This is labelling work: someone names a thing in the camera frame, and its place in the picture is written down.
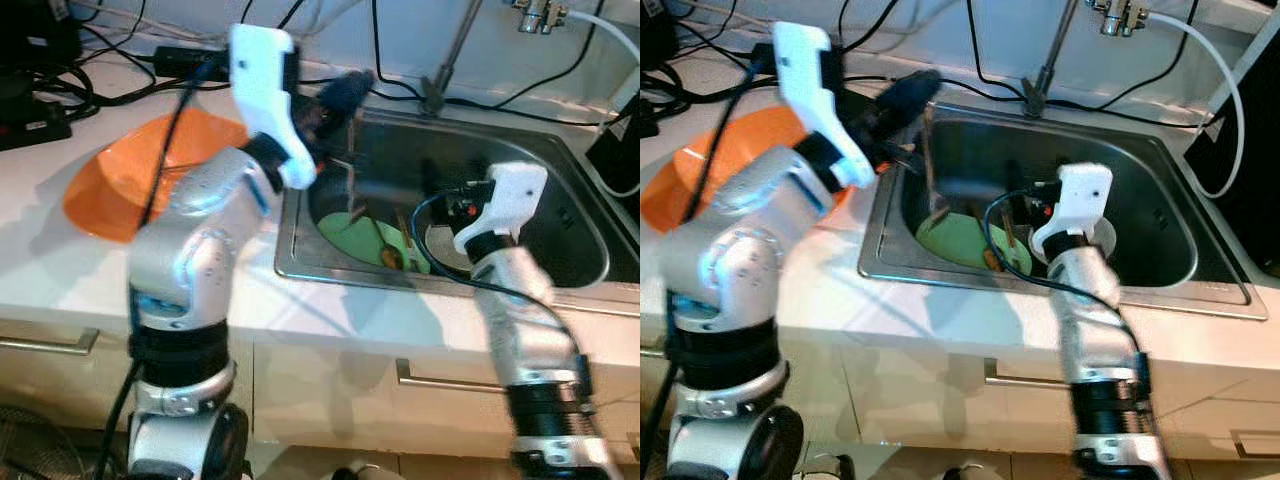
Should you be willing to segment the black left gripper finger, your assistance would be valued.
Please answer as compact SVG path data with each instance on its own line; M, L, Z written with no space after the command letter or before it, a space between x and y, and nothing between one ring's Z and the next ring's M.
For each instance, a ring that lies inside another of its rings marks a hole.
M925 157L923 154L918 154L915 151L914 143L899 145L892 141L884 141L881 145L881 174L895 169L906 172L908 174L915 177L923 177L925 174Z
M916 70L895 81L876 97L876 106L902 116L920 115L942 87L938 70Z
M334 113L355 113L376 83L371 70L348 70L317 92L317 102Z
M344 133L326 141L321 155L321 169L356 169L358 164L358 132Z

